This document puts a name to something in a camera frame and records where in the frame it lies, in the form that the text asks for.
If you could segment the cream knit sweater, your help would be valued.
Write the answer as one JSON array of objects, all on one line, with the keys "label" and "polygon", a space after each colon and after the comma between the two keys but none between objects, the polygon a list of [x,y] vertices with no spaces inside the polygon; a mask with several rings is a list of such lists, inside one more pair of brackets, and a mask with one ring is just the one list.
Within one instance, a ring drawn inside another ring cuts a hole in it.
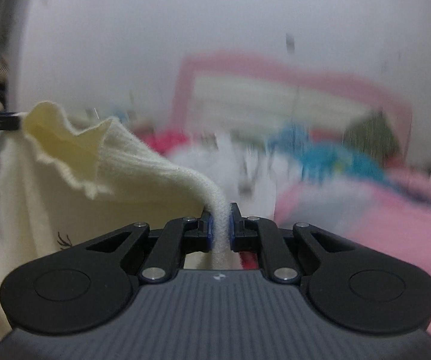
[{"label": "cream knit sweater", "polygon": [[[78,129],[53,102],[0,132],[0,285],[16,267],[135,222],[159,228],[207,208],[215,221],[197,269],[238,269],[228,200],[208,177],[157,154],[109,118]],[[0,304],[0,339],[10,330]]]}]

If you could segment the pink quilt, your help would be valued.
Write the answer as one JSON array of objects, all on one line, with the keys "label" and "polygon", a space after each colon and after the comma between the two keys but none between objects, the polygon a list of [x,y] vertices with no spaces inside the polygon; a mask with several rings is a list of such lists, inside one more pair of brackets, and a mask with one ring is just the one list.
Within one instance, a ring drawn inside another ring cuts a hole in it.
[{"label": "pink quilt", "polygon": [[295,182],[276,200],[275,221],[313,224],[431,275],[431,180],[404,170],[389,179],[395,188],[343,176]]}]

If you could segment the blue garment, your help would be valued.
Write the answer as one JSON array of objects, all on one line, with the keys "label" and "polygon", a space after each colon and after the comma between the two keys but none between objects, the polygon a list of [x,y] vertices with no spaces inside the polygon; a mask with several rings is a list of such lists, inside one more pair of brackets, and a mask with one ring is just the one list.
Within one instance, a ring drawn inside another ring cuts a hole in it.
[{"label": "blue garment", "polygon": [[391,186],[385,172],[368,155],[331,141],[313,141],[308,128],[301,124],[287,124],[270,135],[266,148],[271,154],[281,153],[298,162],[301,178],[312,183],[341,174]]}]

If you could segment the olive green cushion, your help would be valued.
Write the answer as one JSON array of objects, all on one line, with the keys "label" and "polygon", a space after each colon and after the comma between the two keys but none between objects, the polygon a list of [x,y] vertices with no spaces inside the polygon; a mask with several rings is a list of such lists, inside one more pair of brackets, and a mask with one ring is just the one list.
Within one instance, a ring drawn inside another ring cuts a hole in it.
[{"label": "olive green cushion", "polygon": [[343,133],[345,146],[369,156],[381,167],[400,154],[399,140],[382,111],[350,124]]}]

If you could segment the white garment pile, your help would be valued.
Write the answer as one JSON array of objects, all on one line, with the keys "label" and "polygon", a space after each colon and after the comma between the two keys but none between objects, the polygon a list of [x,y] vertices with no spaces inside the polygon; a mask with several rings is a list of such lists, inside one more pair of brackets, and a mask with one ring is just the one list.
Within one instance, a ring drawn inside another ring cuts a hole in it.
[{"label": "white garment pile", "polygon": [[272,219],[279,195],[301,180],[296,161],[268,149],[259,138],[237,133],[207,134],[175,148],[168,158],[211,179],[245,216]]}]

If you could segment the pink padded headboard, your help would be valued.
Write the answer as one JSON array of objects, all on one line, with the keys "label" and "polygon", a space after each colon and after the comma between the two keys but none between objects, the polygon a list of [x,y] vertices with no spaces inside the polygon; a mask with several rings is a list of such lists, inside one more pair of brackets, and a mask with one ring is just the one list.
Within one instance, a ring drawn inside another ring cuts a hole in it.
[{"label": "pink padded headboard", "polygon": [[349,73],[309,72],[260,55],[218,51],[181,63],[170,125],[186,132],[272,133],[297,123],[315,138],[336,138],[376,113],[385,116],[399,145],[386,161],[402,163],[412,108],[384,88]]}]

